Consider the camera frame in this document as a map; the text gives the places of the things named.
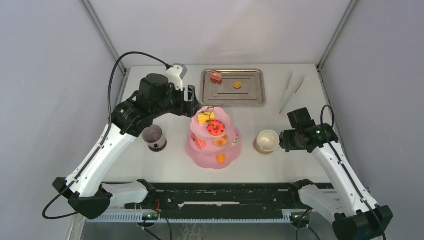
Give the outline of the yellow cake slice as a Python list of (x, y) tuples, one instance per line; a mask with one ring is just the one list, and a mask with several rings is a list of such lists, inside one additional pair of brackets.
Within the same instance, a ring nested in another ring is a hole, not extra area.
[(203, 124), (208, 124), (212, 121), (215, 121), (216, 117), (213, 111), (205, 111), (205, 112), (200, 112), (197, 115), (197, 119), (198, 119), (198, 123), (200, 125), (203, 125)]

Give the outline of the red layered cake slice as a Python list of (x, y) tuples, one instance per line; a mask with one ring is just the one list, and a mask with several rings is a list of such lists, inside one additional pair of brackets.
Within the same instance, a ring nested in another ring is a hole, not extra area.
[(193, 136), (193, 141), (199, 149), (206, 147), (206, 142), (203, 139), (198, 138), (196, 135)]

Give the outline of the black cup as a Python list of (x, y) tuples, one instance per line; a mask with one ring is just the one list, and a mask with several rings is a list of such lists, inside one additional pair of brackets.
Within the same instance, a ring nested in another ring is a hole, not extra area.
[(256, 146), (265, 154), (272, 153), (280, 146), (280, 137), (273, 130), (263, 130), (256, 138)]

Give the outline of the stainless steel food tongs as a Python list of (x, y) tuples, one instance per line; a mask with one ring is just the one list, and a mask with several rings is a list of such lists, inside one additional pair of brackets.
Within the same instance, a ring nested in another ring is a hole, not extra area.
[(304, 80), (306, 79), (306, 76), (306, 74), (297, 71), (293, 71), (291, 73), (290, 78), (285, 85), (285, 90), (283, 91), (283, 96), (279, 105), (280, 114), (284, 111), (291, 98), (298, 92)]

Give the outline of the pink three-tier cake stand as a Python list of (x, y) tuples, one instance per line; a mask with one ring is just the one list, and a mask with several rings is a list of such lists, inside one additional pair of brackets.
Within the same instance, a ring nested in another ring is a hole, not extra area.
[[(198, 114), (203, 112), (214, 112), (215, 120), (221, 121), (225, 124), (225, 132), (221, 136), (212, 136), (207, 131), (208, 123), (199, 124)], [(199, 149), (193, 140), (193, 136), (196, 135), (199, 139), (206, 142), (206, 147)], [(213, 141), (228, 136), (228, 144), (225, 147), (217, 147)], [(232, 143), (238, 135), (238, 144), (232, 147)], [(228, 167), (234, 160), (236, 160), (242, 151), (241, 146), (241, 133), (235, 127), (231, 120), (231, 117), (221, 107), (205, 106), (201, 108), (197, 114), (191, 119), (191, 123), (188, 131), (188, 143), (186, 144), (186, 152), (190, 158), (199, 167), (205, 169), (220, 170)], [(225, 154), (226, 161), (221, 164), (217, 161), (217, 155)]]

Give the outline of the mauve cup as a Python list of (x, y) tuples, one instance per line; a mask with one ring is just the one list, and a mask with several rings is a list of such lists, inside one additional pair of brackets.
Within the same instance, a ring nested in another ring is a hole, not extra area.
[(142, 138), (147, 143), (148, 147), (161, 148), (167, 146), (167, 139), (162, 128), (158, 125), (151, 125), (142, 132)]

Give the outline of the round golden bread bun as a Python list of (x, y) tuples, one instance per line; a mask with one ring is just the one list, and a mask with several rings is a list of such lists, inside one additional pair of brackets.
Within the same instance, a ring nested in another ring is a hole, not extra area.
[(221, 137), (220, 139), (214, 140), (213, 144), (217, 147), (225, 147), (228, 144), (228, 136), (224, 135), (223, 137)]

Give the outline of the white donut with chocolate drizzle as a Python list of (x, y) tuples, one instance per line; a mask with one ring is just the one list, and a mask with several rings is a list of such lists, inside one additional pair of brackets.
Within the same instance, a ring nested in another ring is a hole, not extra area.
[(235, 140), (233, 141), (233, 143), (231, 144), (231, 146), (232, 146), (232, 147), (236, 147), (236, 146), (238, 145), (238, 142), (239, 142), (239, 136), (238, 136), (238, 135), (236, 135), (236, 136), (235, 136)]

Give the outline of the orange fish-shaped cake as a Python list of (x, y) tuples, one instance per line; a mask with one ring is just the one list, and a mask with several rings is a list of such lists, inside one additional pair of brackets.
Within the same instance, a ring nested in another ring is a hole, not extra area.
[(216, 156), (216, 158), (217, 158), (217, 161), (220, 164), (224, 164), (226, 162), (226, 155), (225, 154), (219, 154), (219, 155)]

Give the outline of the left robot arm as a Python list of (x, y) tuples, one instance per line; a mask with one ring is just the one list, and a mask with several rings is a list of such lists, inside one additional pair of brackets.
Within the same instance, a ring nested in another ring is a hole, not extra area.
[(148, 74), (141, 79), (139, 89), (111, 112), (89, 155), (70, 175), (56, 178), (53, 187), (77, 214), (90, 220), (120, 205), (135, 203), (145, 209), (153, 207), (157, 196), (147, 181), (106, 184), (103, 179), (124, 150), (155, 119), (165, 114), (192, 118), (200, 108), (195, 86), (179, 88), (169, 76)]

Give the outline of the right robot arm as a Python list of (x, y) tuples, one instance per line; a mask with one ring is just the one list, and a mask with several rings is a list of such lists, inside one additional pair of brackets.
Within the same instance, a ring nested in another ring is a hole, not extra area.
[(380, 205), (362, 184), (350, 165), (334, 124), (319, 124), (311, 118), (307, 108), (287, 114), (291, 129), (280, 134), (280, 146), (287, 153), (306, 151), (312, 154), (324, 169), (338, 194), (335, 200), (309, 179), (299, 180), (289, 186), (289, 203), (295, 208), (306, 206), (315, 210), (331, 225), (339, 240), (385, 240), (386, 229), (393, 219), (387, 205)]

